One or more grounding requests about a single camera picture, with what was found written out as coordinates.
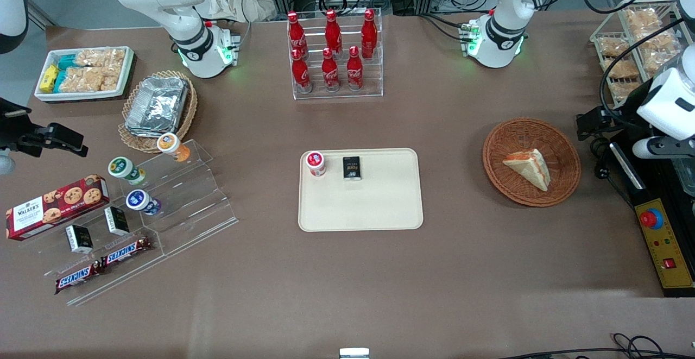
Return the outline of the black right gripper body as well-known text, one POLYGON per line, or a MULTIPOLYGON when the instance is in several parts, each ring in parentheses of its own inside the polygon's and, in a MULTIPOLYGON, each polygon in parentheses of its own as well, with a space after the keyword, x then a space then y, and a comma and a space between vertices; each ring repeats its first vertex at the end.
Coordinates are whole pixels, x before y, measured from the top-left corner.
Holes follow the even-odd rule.
POLYGON ((39 151, 36 131, 41 127, 34 124, 28 114, 31 109, 1 98, 1 150, 39 151))

